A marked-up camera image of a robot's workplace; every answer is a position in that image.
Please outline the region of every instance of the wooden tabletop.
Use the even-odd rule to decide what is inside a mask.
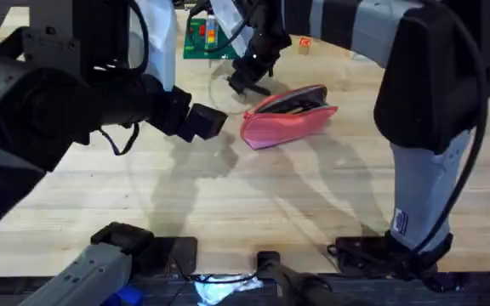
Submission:
[[[179,12],[181,32],[184,20]],[[27,21],[27,8],[12,8],[0,39]],[[298,271],[332,273],[324,247],[335,237],[388,229],[394,165],[373,122],[383,70],[321,42],[313,42],[307,56],[288,48],[263,85],[278,93],[324,83],[339,112],[322,133],[253,151],[239,137],[241,114],[262,97],[232,92],[225,81],[230,61],[209,67],[205,60],[183,60],[182,36],[178,45],[177,85],[195,102],[231,114],[221,135],[187,144],[144,124],[123,157],[114,156],[98,133],[88,147],[73,145],[56,171],[0,222],[0,276],[58,274],[112,221],[159,236],[197,237],[197,273],[250,271],[260,250],[279,251]],[[119,144],[130,133],[107,130]],[[490,120],[451,225],[453,250],[441,269],[490,271]]]

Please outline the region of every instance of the black bracket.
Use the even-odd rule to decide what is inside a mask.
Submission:
[[[433,292],[460,291],[469,279],[466,273],[438,273],[436,262],[449,251],[450,234],[435,250],[410,258],[409,250],[390,238],[340,237],[328,246],[328,253],[338,261],[343,275],[356,278],[419,279]]]
[[[113,222],[90,238],[132,256],[132,275],[191,275],[197,267],[196,237],[155,237],[150,231]]]

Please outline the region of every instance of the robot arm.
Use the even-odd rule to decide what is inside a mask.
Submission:
[[[253,3],[234,0],[243,16],[250,14]],[[435,266],[451,246],[447,219],[437,224],[456,200],[450,197],[454,197],[459,160],[469,143],[470,130],[481,121],[484,125],[486,118],[481,114],[487,110],[481,106],[490,96],[490,1],[441,3],[260,0],[253,17],[245,20],[254,28],[254,35],[248,51],[233,64],[236,72],[230,85],[238,93],[273,69],[279,51],[290,44],[288,35],[319,38],[363,54],[385,68],[373,115],[395,158],[395,211],[381,243],[360,237],[336,240],[344,273],[379,272],[368,269],[369,263],[356,253],[381,252],[384,260],[412,254],[406,259],[407,268],[402,269],[407,272],[399,274],[401,278],[418,277]],[[472,43],[466,43],[455,15],[471,34]],[[480,72],[475,69],[478,58],[472,56],[471,44],[485,65]],[[438,226],[436,234],[429,237]]]

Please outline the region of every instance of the blue object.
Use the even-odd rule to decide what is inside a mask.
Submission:
[[[126,305],[140,306],[143,301],[143,292],[134,286],[126,285],[117,293],[107,298],[101,306],[121,306],[122,302]]]

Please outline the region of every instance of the white object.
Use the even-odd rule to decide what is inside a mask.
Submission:
[[[208,278],[210,281],[237,281],[244,276],[250,275],[235,275],[235,276],[220,276]],[[244,292],[247,290],[253,290],[264,286],[262,280],[254,277],[252,280],[240,281],[232,284],[201,284],[194,283],[198,295],[202,298],[202,301],[198,303],[198,306],[213,306],[223,299],[231,295],[233,292]]]
[[[149,29],[149,65],[145,73],[154,76],[171,91],[175,84],[175,40],[177,15],[172,0],[136,0]],[[129,63],[143,60],[143,34],[139,18],[130,12]]]
[[[226,36],[230,38],[237,31],[237,27],[243,22],[243,18],[239,14],[236,5],[232,0],[211,0],[211,6],[213,7],[214,16],[219,22],[219,26],[225,32]],[[253,28],[245,26],[243,31],[231,43],[237,55],[242,57],[245,54],[248,42],[253,37],[253,34]]]

